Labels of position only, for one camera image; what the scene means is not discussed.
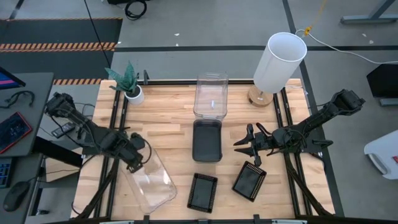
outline computer mouse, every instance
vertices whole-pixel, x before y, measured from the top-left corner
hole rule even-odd
[[[28,192],[30,187],[29,182],[26,181],[20,181],[14,186],[11,187],[10,191],[8,191],[8,194],[6,195],[6,198],[4,199],[4,202],[2,204],[2,207],[5,209],[7,212],[13,212],[19,208],[21,205],[22,201],[25,198],[26,193]]]

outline wooden table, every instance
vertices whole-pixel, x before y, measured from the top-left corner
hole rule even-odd
[[[113,81],[102,81],[98,93],[93,121],[100,126],[109,126],[114,91],[109,88]],[[254,214],[261,218],[293,218],[294,211],[290,198],[289,183],[282,154],[267,157],[261,151],[261,169],[267,172],[265,181],[255,202],[250,202],[231,190],[232,185],[245,161],[253,158],[234,152],[233,143],[246,135],[248,123],[262,123],[267,130],[277,128],[274,105],[256,108],[248,102],[247,93],[251,85],[228,86],[228,114],[223,120],[223,158],[214,164],[197,163],[192,159],[192,124],[195,120],[193,105],[195,85],[154,85],[143,86],[145,101],[138,106],[129,105],[126,118],[128,133],[137,132],[146,138],[157,151],[172,181],[177,187],[177,196],[151,213],[151,220],[196,220],[207,219],[252,219]],[[287,96],[293,122],[298,123],[309,116],[305,95],[299,79],[290,79]],[[279,97],[283,108],[282,97]],[[119,109],[116,127],[119,125]],[[284,125],[287,125],[282,110]],[[97,156],[87,163],[80,172],[75,196],[75,208],[82,209],[98,189],[103,158]],[[302,154],[302,164],[308,188],[319,202],[331,213],[334,212],[323,164],[318,159]],[[213,213],[203,213],[187,208],[188,195],[193,173],[218,178]],[[302,194],[297,195],[302,214],[305,213]],[[102,212],[106,209],[108,193],[103,199]],[[114,197],[112,220],[142,220],[144,214],[128,186],[124,175],[118,172]]]

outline red device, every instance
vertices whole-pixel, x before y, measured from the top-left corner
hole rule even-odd
[[[4,120],[0,123],[0,154],[7,151],[31,131],[32,127],[19,112]]]

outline clear plastic bin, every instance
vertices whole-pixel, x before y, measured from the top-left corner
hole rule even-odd
[[[196,119],[222,121],[227,113],[228,76],[206,73],[198,75],[193,113]]]
[[[139,150],[144,160],[149,157],[148,145]],[[126,178],[130,188],[144,214],[150,214],[165,202],[172,200],[177,195],[177,188],[168,175],[162,161],[152,148],[152,154],[144,167],[135,173],[130,173],[125,162],[121,162],[119,171]]]

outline black mat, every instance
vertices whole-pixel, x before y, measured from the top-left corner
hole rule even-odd
[[[112,62],[113,52],[106,52]],[[0,53],[0,65],[11,73],[53,72],[54,79],[107,79],[102,51]]]
[[[122,19],[93,19],[101,42],[119,40]],[[98,42],[89,19],[5,21],[2,44]]]
[[[116,45],[122,19],[95,19],[94,23],[101,42]],[[98,43],[98,39],[89,19],[0,21],[0,44],[49,43]],[[113,51],[108,49],[106,55],[111,63]],[[53,72],[56,80],[108,78],[104,70],[108,63],[98,49],[0,52],[0,65],[11,73]]]

